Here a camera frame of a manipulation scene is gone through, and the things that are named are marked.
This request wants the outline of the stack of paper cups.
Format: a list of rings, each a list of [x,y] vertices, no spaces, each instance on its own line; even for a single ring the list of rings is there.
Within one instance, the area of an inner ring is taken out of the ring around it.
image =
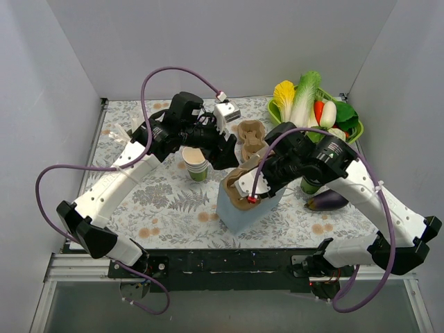
[[[184,147],[182,158],[192,180],[196,182],[206,180],[209,162],[199,148]]]

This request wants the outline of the green paper coffee cup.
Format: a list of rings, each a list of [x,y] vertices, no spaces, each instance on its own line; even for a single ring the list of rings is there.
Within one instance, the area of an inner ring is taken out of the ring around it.
[[[322,185],[318,182],[308,180],[306,177],[303,177],[300,182],[300,188],[302,191],[309,195],[315,194],[321,187]]]

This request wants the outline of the single brown pulp carrier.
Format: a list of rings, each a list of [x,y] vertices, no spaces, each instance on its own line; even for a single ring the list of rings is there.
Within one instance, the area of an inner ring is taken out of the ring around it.
[[[229,201],[236,209],[241,211],[251,210],[261,203],[260,196],[262,194],[268,196],[271,187],[261,172],[255,188],[253,201],[249,201],[253,192],[253,183],[257,168],[262,160],[263,157],[261,155],[255,154],[249,160],[241,163],[224,178],[222,182],[223,189],[228,195]]]

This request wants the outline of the white paper carry bag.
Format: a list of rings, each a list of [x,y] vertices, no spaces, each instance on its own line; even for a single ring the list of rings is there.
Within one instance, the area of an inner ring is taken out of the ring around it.
[[[256,221],[271,213],[283,197],[285,189],[272,198],[261,199],[252,204],[239,195],[234,187],[234,174],[225,177],[219,184],[216,213],[232,234],[239,234]]]

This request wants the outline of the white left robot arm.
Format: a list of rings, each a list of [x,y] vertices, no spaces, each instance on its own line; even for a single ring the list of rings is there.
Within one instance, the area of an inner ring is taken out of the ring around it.
[[[102,175],[74,202],[64,200],[58,205],[64,226],[92,258],[109,257],[121,262],[130,276],[143,276],[148,268],[146,251],[111,231],[107,227],[110,217],[138,182],[182,146],[200,149],[213,169],[237,167],[237,138],[226,134],[225,125],[240,115],[232,101],[225,100],[213,112],[206,112],[201,97],[176,94],[167,109],[152,114],[129,134],[114,163],[116,171]]]

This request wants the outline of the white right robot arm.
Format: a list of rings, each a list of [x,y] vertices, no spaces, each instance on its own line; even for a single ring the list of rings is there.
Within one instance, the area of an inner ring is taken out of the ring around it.
[[[314,143],[291,122],[276,126],[265,141],[273,150],[261,170],[270,187],[269,197],[303,177],[340,194],[377,228],[365,237],[325,239],[300,268],[327,276],[343,266],[375,264],[404,275],[425,261],[427,243],[438,235],[441,221],[415,213],[383,185],[375,184],[362,157],[346,142],[322,135]]]

